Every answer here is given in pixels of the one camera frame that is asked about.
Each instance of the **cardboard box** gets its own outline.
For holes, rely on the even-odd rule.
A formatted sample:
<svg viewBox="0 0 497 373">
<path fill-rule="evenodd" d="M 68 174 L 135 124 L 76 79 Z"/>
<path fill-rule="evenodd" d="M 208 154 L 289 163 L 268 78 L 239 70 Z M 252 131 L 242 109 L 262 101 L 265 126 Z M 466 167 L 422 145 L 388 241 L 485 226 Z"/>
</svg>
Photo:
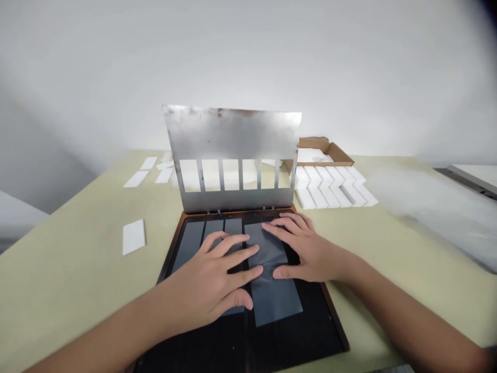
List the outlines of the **cardboard box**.
<svg viewBox="0 0 497 373">
<path fill-rule="evenodd" d="M 297 162 L 297 166 L 352 166 L 354 161 L 334 142 L 327 137 L 301 137 L 299 148 L 320 149 L 323 154 L 329 155 L 334 162 Z M 284 160 L 288 172 L 291 171 L 292 160 Z"/>
</svg>

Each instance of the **wall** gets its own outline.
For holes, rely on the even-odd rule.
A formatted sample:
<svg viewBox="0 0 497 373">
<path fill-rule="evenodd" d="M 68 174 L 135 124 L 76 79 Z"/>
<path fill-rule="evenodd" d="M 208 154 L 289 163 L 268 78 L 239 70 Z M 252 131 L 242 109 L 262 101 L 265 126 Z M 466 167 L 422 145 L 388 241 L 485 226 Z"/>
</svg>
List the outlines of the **wall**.
<svg viewBox="0 0 497 373">
<path fill-rule="evenodd" d="M 45 130 L 41 118 L 12 98 L 0 77 L 0 190 L 50 214 L 95 176 Z M 0 206 L 4 218 L 5 208 Z M 18 216 L 15 209 L 11 213 Z"/>
<path fill-rule="evenodd" d="M 161 105 L 294 110 L 350 154 L 497 163 L 473 1 L 4 1 L 0 68 L 93 173 L 168 148 Z"/>
<path fill-rule="evenodd" d="M 47 217 L 43 211 L 0 191 L 0 253 Z"/>
</svg>

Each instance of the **black tray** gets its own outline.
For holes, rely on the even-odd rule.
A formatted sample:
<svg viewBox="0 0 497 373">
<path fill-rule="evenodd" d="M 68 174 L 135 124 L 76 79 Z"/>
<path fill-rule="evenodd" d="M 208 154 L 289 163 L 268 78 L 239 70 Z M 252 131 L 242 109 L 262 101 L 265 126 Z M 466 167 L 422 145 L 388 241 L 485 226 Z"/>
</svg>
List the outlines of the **black tray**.
<svg viewBox="0 0 497 373">
<path fill-rule="evenodd" d="M 244 230 L 245 225 L 269 222 L 280 212 L 292 211 L 181 219 L 157 283 L 170 275 L 187 223 L 241 218 Z M 285 243 L 284 247 L 289 264 L 299 264 L 298 255 Z M 233 270 L 241 269 L 248 269 L 247 261 Z M 303 312 L 260 327 L 255 326 L 253 310 L 222 316 L 210 325 L 151 348 L 136 362 L 134 372 L 274 372 L 348 351 L 350 346 L 326 285 L 302 280 L 295 280 L 295 285 Z M 245 289 L 251 294 L 249 284 Z"/>
</svg>

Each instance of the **beige table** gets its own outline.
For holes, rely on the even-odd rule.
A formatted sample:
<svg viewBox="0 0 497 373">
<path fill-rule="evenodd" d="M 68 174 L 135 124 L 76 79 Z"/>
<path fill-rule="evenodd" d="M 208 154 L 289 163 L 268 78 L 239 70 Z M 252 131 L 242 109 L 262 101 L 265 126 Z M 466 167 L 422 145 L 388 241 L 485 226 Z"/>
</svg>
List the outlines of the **beige table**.
<svg viewBox="0 0 497 373">
<path fill-rule="evenodd" d="M 150 155 L 160 152 L 123 157 L 0 256 L 1 372 L 29 367 L 154 286 L 182 205 L 178 189 L 155 184 L 157 168 L 139 188 L 122 187 Z M 434 172 L 412 158 L 354 159 L 366 177 L 388 164 Z M 306 213 L 320 234 L 366 259 L 473 341 L 497 344 L 496 276 L 381 204 Z M 138 219 L 145 219 L 147 246 L 122 256 L 122 227 Z M 328 289 L 351 350 L 288 371 L 364 372 L 403 362 L 347 288 Z"/>
</svg>

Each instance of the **stack of white tiles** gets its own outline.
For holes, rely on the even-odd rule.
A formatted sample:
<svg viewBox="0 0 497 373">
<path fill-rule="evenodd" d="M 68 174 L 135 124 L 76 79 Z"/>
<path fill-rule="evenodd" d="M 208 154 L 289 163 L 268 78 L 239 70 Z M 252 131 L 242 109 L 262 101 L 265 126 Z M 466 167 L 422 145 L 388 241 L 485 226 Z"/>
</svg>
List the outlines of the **stack of white tiles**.
<svg viewBox="0 0 497 373">
<path fill-rule="evenodd" d="M 295 190 L 303 209 L 374 206 L 365 181 L 354 167 L 298 166 Z"/>
</svg>

